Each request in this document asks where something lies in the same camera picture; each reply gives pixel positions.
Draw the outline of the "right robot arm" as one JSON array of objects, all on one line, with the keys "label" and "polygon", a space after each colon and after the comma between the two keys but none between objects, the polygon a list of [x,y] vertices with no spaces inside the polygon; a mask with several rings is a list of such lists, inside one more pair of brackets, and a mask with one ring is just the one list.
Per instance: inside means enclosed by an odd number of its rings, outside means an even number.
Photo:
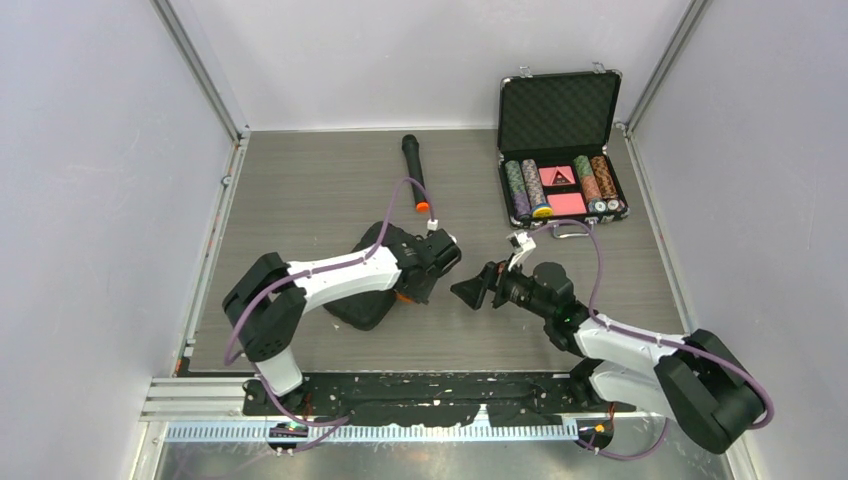
[{"label": "right robot arm", "polygon": [[565,269],[552,262],[526,275],[487,263],[451,291],[474,310],[512,304],[541,318],[559,350],[580,357],[568,378],[584,410],[623,403],[675,422],[696,445],[719,454],[773,417],[764,389],[713,333],[665,336],[629,327],[589,308]]}]

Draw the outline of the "black tool kit case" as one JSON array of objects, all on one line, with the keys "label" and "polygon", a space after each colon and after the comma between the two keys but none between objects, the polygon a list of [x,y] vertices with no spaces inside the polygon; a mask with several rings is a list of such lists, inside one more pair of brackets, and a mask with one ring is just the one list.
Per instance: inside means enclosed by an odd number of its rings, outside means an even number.
[{"label": "black tool kit case", "polygon": [[[366,247],[370,248],[377,240],[381,227],[381,221],[373,223],[354,246],[353,251],[366,249]],[[401,241],[412,241],[414,245],[422,239],[423,237],[420,235],[412,235],[390,223],[382,244],[390,245],[400,244]],[[409,295],[401,295],[400,297],[417,304],[426,304],[429,302],[429,298],[423,300],[424,297],[420,296],[417,299]],[[324,304],[323,308],[330,315],[357,330],[370,331],[385,318],[400,297],[395,290],[391,289],[367,291],[328,302]]]}]

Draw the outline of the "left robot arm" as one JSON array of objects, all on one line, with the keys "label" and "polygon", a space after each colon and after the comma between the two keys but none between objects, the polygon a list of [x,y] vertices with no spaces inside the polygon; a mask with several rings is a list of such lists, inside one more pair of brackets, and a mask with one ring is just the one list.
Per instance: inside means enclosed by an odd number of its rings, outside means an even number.
[{"label": "left robot arm", "polygon": [[412,235],[373,224],[345,255],[285,262],[278,253],[260,256],[225,296],[222,308],[233,327],[225,350],[231,365],[240,354],[254,364],[280,412],[298,412],[307,398],[291,347],[302,318],[318,308],[360,331],[374,329],[396,301],[428,302],[438,280],[462,258],[443,229]]}]

